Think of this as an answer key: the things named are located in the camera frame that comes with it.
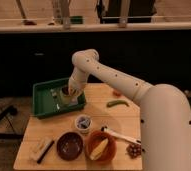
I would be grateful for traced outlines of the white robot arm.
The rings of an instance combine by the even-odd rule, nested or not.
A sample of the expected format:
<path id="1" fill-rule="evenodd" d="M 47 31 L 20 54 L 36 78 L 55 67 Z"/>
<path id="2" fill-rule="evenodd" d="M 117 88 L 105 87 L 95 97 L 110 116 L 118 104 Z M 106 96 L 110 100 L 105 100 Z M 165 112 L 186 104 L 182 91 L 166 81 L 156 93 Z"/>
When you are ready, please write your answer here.
<path id="1" fill-rule="evenodd" d="M 75 52 L 72 64 L 71 95 L 80 95 L 94 76 L 140 107 L 143 171 L 191 171 L 191 108 L 181 90 L 103 65 L 94 49 Z"/>

